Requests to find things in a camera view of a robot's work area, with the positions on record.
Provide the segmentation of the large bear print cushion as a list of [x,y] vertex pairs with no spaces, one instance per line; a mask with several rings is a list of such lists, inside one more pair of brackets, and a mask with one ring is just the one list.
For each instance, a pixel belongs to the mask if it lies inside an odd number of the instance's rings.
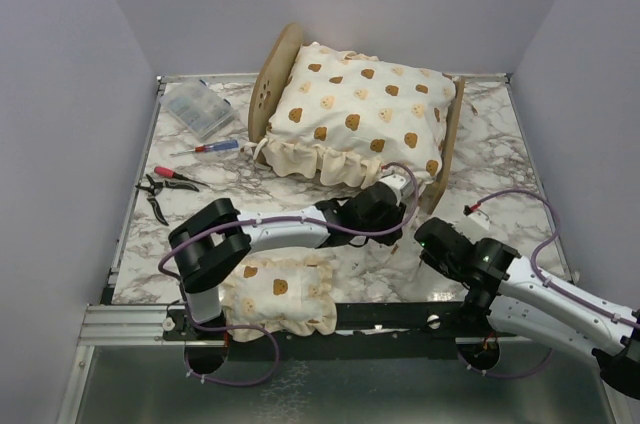
[[274,49],[249,111],[254,154],[281,177],[357,189],[283,219],[249,214],[253,252],[348,245],[357,235],[393,245],[419,193],[444,182],[460,81],[319,43]]

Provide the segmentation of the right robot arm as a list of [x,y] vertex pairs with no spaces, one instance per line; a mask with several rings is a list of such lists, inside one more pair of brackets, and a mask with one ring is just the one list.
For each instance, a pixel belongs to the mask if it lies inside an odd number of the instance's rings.
[[421,260],[467,286],[461,327],[481,335],[492,328],[571,354],[599,370],[629,398],[639,397],[639,313],[586,292],[547,272],[493,238],[472,242],[439,218],[414,238]]

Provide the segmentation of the small bear print pillow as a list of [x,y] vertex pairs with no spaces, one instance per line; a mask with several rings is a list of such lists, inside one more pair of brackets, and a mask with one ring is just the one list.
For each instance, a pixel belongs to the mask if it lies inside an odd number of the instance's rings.
[[248,258],[221,286],[221,308],[237,342],[288,331],[306,337],[332,334],[337,308],[330,295],[333,269],[324,259]]

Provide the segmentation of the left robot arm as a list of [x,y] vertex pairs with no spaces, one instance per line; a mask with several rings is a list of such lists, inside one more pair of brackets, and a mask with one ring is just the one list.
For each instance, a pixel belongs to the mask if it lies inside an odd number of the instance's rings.
[[202,339],[218,332],[218,287],[251,254],[342,247],[360,237],[394,244],[402,236],[412,190],[412,184],[392,175],[353,197],[319,201],[282,215],[241,211],[229,198],[214,200],[168,237],[189,310],[186,326]]

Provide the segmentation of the wooden pet bed frame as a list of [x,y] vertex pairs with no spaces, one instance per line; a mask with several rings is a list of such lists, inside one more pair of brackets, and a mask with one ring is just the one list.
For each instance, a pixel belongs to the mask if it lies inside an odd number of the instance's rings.
[[257,77],[248,135],[280,177],[366,188],[384,165],[415,174],[431,214],[448,184],[465,80],[303,42],[287,25]]

